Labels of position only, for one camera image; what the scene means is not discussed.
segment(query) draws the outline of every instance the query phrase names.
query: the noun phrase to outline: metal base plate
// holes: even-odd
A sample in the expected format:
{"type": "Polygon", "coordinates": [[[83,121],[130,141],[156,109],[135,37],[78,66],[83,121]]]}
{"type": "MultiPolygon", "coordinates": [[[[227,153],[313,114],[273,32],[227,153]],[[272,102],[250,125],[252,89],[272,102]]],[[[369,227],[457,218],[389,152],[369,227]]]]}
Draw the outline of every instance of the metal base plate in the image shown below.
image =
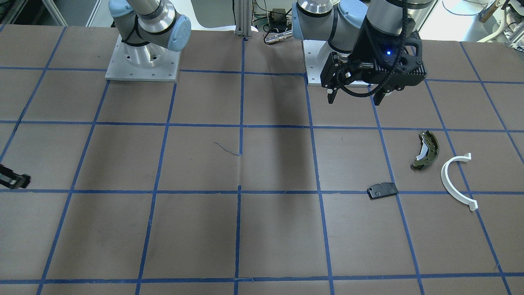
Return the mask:
{"type": "Polygon", "coordinates": [[[163,62],[152,68],[138,68],[127,61],[119,35],[105,73],[106,80],[176,82],[180,52],[166,50],[163,62]]]}
{"type": "MultiPolygon", "coordinates": [[[[305,69],[308,72],[308,85],[320,86],[320,73],[324,68],[325,61],[328,59],[329,52],[324,57],[319,57],[320,49],[326,41],[304,40],[304,61],[305,69]]],[[[367,87],[369,84],[363,81],[351,83],[352,87],[367,87]]]]}

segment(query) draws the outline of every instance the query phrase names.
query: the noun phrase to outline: gray floor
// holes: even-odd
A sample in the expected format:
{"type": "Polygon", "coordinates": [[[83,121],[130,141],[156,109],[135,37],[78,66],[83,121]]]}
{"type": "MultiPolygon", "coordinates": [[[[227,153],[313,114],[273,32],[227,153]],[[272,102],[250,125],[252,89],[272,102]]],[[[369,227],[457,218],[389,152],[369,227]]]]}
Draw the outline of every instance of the gray floor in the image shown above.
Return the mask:
{"type": "Polygon", "coordinates": [[[107,82],[116,29],[0,30],[0,161],[32,176],[0,191],[2,295],[524,293],[517,52],[425,41],[375,108],[308,87],[296,40],[194,31],[177,84],[107,82]],[[440,182],[467,152],[475,212],[440,182]]]}

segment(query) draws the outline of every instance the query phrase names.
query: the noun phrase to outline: braided black hose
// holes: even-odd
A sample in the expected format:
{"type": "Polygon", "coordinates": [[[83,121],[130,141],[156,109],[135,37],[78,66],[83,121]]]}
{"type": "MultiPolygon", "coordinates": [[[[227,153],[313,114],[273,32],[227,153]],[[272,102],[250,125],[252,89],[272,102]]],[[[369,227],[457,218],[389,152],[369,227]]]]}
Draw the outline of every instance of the braided black hose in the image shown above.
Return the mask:
{"type": "Polygon", "coordinates": [[[397,52],[397,56],[395,57],[395,61],[393,62],[393,67],[391,68],[391,70],[388,71],[387,75],[384,77],[384,79],[382,80],[382,82],[380,82],[379,85],[377,85],[377,87],[375,87],[372,91],[370,92],[367,92],[367,93],[357,93],[357,92],[352,92],[351,90],[347,89],[344,84],[342,83],[342,81],[340,80],[340,72],[342,71],[342,67],[339,68],[337,70],[337,72],[335,73],[335,76],[336,76],[336,83],[338,85],[338,87],[340,89],[342,89],[344,92],[346,92],[347,94],[351,95],[351,96],[355,96],[355,97],[368,97],[368,96],[372,96],[374,95],[375,93],[377,93],[382,87],[384,87],[384,85],[386,85],[386,83],[389,81],[389,79],[393,76],[393,74],[395,73],[395,68],[396,66],[399,64],[400,62],[400,55],[402,53],[402,51],[404,51],[404,45],[406,43],[406,30],[407,30],[407,26],[408,26],[408,1],[407,0],[402,0],[402,31],[400,32],[400,45],[398,46],[398,52],[397,52]]]}

